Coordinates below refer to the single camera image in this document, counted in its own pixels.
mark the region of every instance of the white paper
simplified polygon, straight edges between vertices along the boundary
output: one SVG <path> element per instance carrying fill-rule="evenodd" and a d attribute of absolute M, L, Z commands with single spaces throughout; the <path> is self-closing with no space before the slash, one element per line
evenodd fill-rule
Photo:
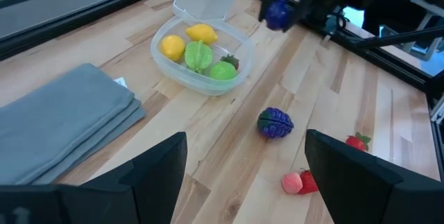
<path fill-rule="evenodd" d="M 128 86 L 126 86 L 125 79 L 123 79 L 123 78 L 117 78 L 117 79 L 114 79 L 114 81 L 115 81 L 116 83 L 120 84 L 121 86 L 123 86 L 123 87 L 125 87 L 125 88 L 128 88 Z"/>

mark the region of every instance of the toy fruit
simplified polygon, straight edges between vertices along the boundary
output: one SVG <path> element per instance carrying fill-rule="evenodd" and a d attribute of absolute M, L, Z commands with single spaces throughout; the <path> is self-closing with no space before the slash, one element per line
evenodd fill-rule
<path fill-rule="evenodd" d="M 216 32 L 207 24 L 196 24 L 187 28 L 185 32 L 193 41 L 202 40 L 205 44 L 211 44 L 217 40 Z"/>
<path fill-rule="evenodd" d="M 304 171 L 300 174 L 300 179 L 302 180 L 302 188 L 298 194 L 313 193 L 319 191 L 318 186 L 314 182 L 313 175 L 310 171 Z"/>
<path fill-rule="evenodd" d="M 265 14 L 266 27 L 273 31 L 281 30 L 289 20 L 289 7 L 285 0 L 273 2 Z"/>
<path fill-rule="evenodd" d="M 230 80 L 237 76 L 236 67 L 229 62 L 219 61 L 210 69 L 210 78 L 217 80 Z"/>
<path fill-rule="evenodd" d="M 298 193 L 302 188 L 302 180 L 296 172 L 291 172 L 282 178 L 282 188 L 285 193 Z"/>
<path fill-rule="evenodd" d="M 236 70 L 238 70 L 238 68 L 239 68 L 239 60 L 237 58 L 235 58 L 234 55 L 228 54 L 226 56 L 223 56 L 221 58 L 221 61 L 229 62 L 230 64 L 232 64 L 236 68 Z"/>
<path fill-rule="evenodd" d="M 345 143 L 359 149 L 360 151 L 367 151 L 370 140 L 370 137 L 363 136 L 359 132 L 356 132 L 354 136 L 348 136 Z"/>
<path fill-rule="evenodd" d="M 294 128 L 290 116 L 283 111 L 268 107 L 257 120 L 259 131 L 268 138 L 285 137 Z"/>
<path fill-rule="evenodd" d="M 160 43 L 160 52 L 172 61 L 178 61 L 185 51 L 185 42 L 177 35 L 168 35 Z"/>
<path fill-rule="evenodd" d="M 203 73 L 203 70 L 209 67 L 213 62 L 213 50 L 203 44 L 203 41 L 193 41 L 187 44 L 185 48 L 185 63 L 188 67 L 199 74 Z"/>

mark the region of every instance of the pink peach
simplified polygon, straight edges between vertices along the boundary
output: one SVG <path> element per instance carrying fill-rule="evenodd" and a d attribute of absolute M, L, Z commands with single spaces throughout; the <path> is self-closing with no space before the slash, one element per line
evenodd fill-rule
<path fill-rule="evenodd" d="M 282 188 L 286 193 L 298 193 L 302 188 L 302 180 L 296 172 L 291 172 L 282 178 Z"/>

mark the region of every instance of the wooden table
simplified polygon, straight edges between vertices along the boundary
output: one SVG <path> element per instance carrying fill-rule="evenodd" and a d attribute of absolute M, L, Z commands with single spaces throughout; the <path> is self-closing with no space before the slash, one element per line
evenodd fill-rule
<path fill-rule="evenodd" d="M 256 18 L 258 0 L 235 0 L 228 23 L 255 43 L 246 82 L 223 96 L 205 96 L 164 77 L 150 55 L 173 0 L 145 0 L 93 24 L 0 62 L 0 106 L 84 62 L 124 77 L 148 111 L 103 150 L 57 182 L 81 184 L 144 152 L 177 131 L 188 136 L 186 176 L 173 223 L 332 223 L 319 193 L 288 196 L 282 175 L 308 168 L 305 130 L 339 140 L 359 131 L 370 152 L 438 179 L 426 98 L 422 92 L 296 26 L 273 32 Z M 279 107 L 295 123 L 268 141 L 255 121 Z"/>

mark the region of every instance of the green apple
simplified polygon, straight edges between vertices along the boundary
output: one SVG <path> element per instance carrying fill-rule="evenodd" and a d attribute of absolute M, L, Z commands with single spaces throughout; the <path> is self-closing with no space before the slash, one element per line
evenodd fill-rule
<path fill-rule="evenodd" d="M 237 76 L 236 67 L 229 62 L 219 61 L 210 69 L 210 78 L 217 80 L 230 80 Z"/>
<path fill-rule="evenodd" d="M 185 48 L 185 63 L 189 69 L 199 74 L 213 62 L 213 50 L 203 41 L 193 41 Z"/>

